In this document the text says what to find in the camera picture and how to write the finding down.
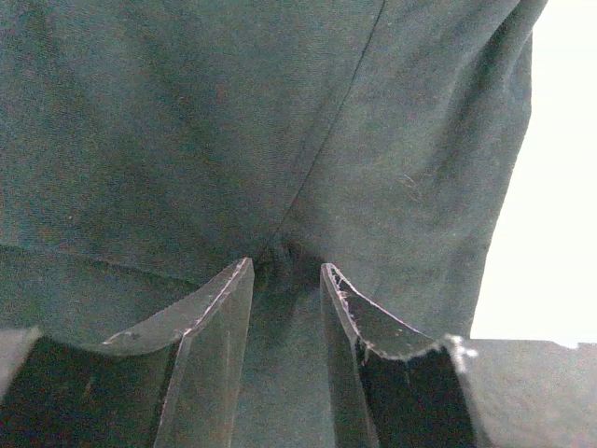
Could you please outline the black t shirt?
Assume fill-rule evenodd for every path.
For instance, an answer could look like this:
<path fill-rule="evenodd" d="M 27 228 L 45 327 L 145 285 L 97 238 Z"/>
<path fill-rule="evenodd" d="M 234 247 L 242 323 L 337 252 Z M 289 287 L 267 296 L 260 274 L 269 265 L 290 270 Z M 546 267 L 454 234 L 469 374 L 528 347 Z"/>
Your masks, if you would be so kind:
<path fill-rule="evenodd" d="M 5 1 L 1 325 L 104 340 L 236 259 L 232 443 L 335 443 L 320 268 L 467 335 L 541 1 Z"/>

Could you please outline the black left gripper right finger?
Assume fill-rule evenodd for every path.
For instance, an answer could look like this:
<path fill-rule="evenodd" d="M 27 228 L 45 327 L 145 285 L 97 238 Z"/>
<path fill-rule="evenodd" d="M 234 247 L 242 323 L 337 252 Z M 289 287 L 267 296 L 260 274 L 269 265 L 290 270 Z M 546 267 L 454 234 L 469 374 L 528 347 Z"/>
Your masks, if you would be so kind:
<path fill-rule="evenodd" d="M 321 268 L 339 447 L 592 447 L 596 347 L 434 340 Z"/>

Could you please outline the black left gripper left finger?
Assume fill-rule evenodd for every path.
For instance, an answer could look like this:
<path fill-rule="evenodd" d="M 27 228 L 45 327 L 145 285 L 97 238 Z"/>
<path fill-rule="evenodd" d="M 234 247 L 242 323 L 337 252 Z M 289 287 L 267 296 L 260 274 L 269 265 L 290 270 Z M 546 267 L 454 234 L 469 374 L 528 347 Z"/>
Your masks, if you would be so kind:
<path fill-rule="evenodd" d="M 230 446 L 253 281 L 2 257 L 2 445 Z"/>

